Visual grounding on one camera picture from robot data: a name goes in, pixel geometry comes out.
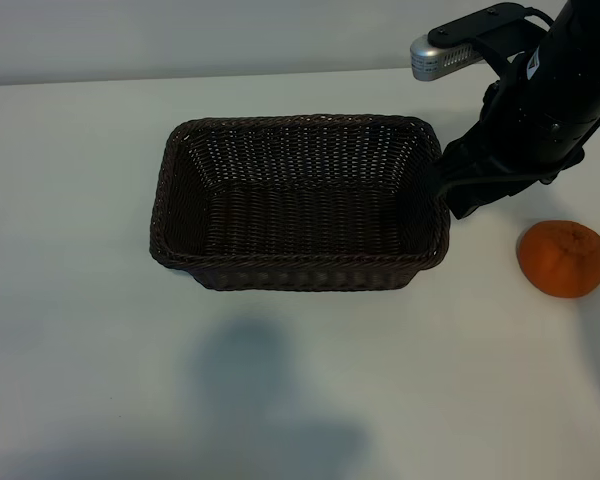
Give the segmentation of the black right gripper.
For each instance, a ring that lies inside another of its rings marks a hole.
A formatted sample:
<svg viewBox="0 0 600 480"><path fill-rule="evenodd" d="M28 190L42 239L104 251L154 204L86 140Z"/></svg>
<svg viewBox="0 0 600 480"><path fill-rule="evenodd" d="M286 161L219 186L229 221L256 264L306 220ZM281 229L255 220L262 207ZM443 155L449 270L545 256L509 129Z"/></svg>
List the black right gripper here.
<svg viewBox="0 0 600 480"><path fill-rule="evenodd" d="M477 126L436 161L454 217L464 219L581 161L587 94L585 78L502 78L492 84Z"/></svg>

